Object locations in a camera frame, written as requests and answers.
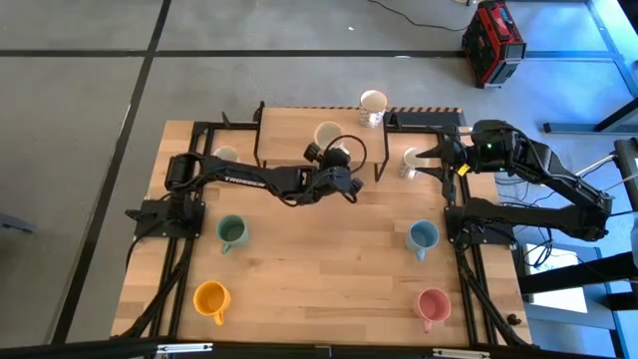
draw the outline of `gray floor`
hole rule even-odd
[[[452,0],[395,1],[393,7],[416,21],[453,28],[464,27],[474,12]],[[5,0],[0,49],[143,49],[159,8],[160,0],[109,6]],[[530,50],[604,50],[584,5],[515,3],[510,9]],[[159,47],[456,50],[461,34],[413,27],[364,0],[180,0],[173,1]],[[0,346],[47,341],[140,64],[139,59],[0,59],[5,119],[0,212],[41,228],[32,236],[0,231]],[[134,227],[124,210],[138,207],[144,196],[165,121],[217,121],[221,111],[247,120],[260,100],[268,106],[354,106],[370,88],[384,90],[394,106],[462,107],[469,124],[507,120],[550,144],[572,170],[605,156],[617,138],[548,136],[540,125],[598,122],[631,99],[608,61],[525,61],[502,89],[478,90],[465,60],[457,59],[156,59],[70,339],[109,335]],[[588,178],[605,187],[618,174],[608,166]],[[519,186],[501,192],[521,197],[523,191]],[[527,199],[547,192],[531,187]],[[629,209],[622,187],[613,194],[614,210]],[[610,235],[595,245],[605,255],[627,250],[630,221],[610,220]],[[540,240],[530,229],[520,235]]]

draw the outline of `wooden table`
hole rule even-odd
[[[192,125],[166,123],[148,196],[165,193],[168,159],[186,151]],[[254,140],[252,131],[215,131],[213,150],[234,146],[242,162],[254,164]],[[177,336],[238,342],[467,346],[457,264],[446,241],[441,184],[428,176],[413,181],[398,177],[406,148],[428,149],[436,143],[430,135],[389,134],[386,171],[379,182],[374,181],[370,165],[357,173],[365,185],[356,204],[332,195],[317,204],[289,208],[265,190],[231,183],[207,185],[205,223],[194,245]],[[298,145],[299,149],[281,151],[302,154],[307,144]],[[262,152],[259,156],[272,160]],[[297,164],[307,165],[301,156]],[[470,187],[474,196],[498,201],[492,175],[472,175]],[[214,226],[228,214],[243,216],[251,236],[247,247],[222,255]],[[418,262],[405,249],[404,239],[409,225],[422,218],[438,226],[441,241],[425,261]],[[165,238],[147,238],[138,244],[113,334],[128,329],[156,294],[166,243]],[[530,341],[509,249],[497,245],[481,249],[492,301],[503,316],[515,313],[523,320],[515,330]],[[221,327],[192,305],[194,290],[206,280],[222,282],[232,297]],[[445,290],[453,312],[445,324],[424,334],[411,307],[415,295],[428,287]],[[171,308],[169,299],[160,334],[166,334]],[[476,299],[474,309],[478,338],[486,342]]]

